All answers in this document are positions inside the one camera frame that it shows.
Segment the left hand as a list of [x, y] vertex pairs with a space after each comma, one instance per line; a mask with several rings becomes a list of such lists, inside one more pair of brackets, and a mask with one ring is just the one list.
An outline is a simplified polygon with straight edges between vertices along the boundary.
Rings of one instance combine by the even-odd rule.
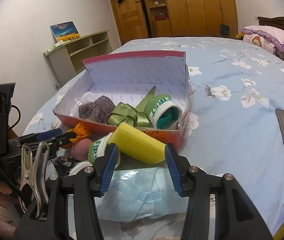
[[9, 204], [17, 204], [18, 197], [12, 197], [12, 189], [4, 182], [0, 181], [0, 206], [7, 207]]

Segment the pink sleeve forearm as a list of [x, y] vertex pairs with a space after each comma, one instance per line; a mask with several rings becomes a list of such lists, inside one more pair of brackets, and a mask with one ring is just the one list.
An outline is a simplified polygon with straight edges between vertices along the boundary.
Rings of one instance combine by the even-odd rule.
[[13, 204], [9, 204], [9, 207], [0, 206], [0, 236], [3, 239], [11, 239], [19, 220], [20, 217]]

